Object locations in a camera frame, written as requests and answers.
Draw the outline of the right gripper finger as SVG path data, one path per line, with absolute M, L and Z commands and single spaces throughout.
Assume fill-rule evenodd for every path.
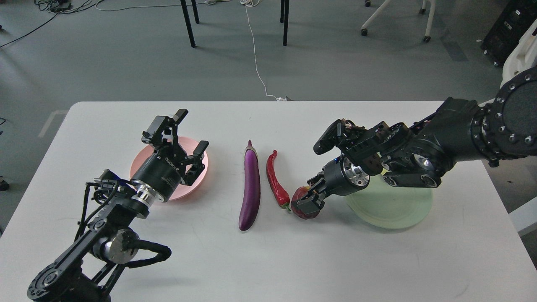
M 321 170 L 316 176 L 312 177 L 306 182 L 309 191 L 327 191 L 328 183 L 324 170 Z
M 311 195 L 307 197 L 307 194 L 297 202 L 297 208 L 303 211 L 304 214 L 311 214 L 316 211 L 321 211 L 324 208 L 325 202 L 319 195 Z

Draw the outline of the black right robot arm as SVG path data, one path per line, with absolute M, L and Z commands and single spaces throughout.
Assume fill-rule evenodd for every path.
M 380 122 L 367 129 L 337 119 L 314 152 L 337 148 L 341 155 L 308 180 L 308 191 L 290 208 L 300 218 L 314 218 L 326 197 L 353 194 L 378 174 L 392 187 L 436 188 L 458 162 L 487 160 L 498 167 L 500 160 L 535 156 L 536 88 L 532 67 L 506 82 L 491 103 L 449 97 L 411 127 Z

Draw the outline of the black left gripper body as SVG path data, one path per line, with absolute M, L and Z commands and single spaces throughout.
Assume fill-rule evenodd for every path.
M 167 202 L 186 172 L 186 167 L 180 165 L 180 161 L 186 157 L 187 153 L 181 144 L 174 144 L 172 140 L 157 150 L 147 145 L 132 162 L 130 181 L 136 185 L 147 185 L 161 195 L 161 202 Z

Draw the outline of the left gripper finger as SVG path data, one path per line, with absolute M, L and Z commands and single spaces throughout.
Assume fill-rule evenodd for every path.
M 205 170 L 206 166 L 203 164 L 203 159 L 204 152 L 208 146 L 208 141 L 201 140 L 194 149 L 193 154 L 186 156 L 184 160 L 180 161 L 181 185 L 192 186 Z
M 172 117 L 156 116 L 149 128 L 142 132 L 142 143 L 152 146 L 155 150 L 179 146 L 177 128 L 187 114 L 187 109 L 179 109 Z

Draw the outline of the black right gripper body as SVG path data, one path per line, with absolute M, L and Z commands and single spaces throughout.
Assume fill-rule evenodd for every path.
M 355 166 L 347 157 L 331 160 L 322 171 L 326 196 L 347 196 L 363 190 L 370 183 L 370 175 L 363 172 L 360 166 Z

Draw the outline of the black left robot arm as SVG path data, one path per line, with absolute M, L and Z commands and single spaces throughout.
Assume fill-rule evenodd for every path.
M 158 115 L 141 141 L 153 148 L 133 178 L 104 170 L 86 183 L 83 211 L 73 244 L 31 281 L 27 296 L 35 302 L 109 302 L 123 270 L 167 260 L 168 246 L 142 240 L 129 227 L 145 219 L 155 201 L 167 202 L 178 186 L 192 186 L 205 165 L 209 142 L 191 155 L 180 144 L 178 125 L 188 111 Z

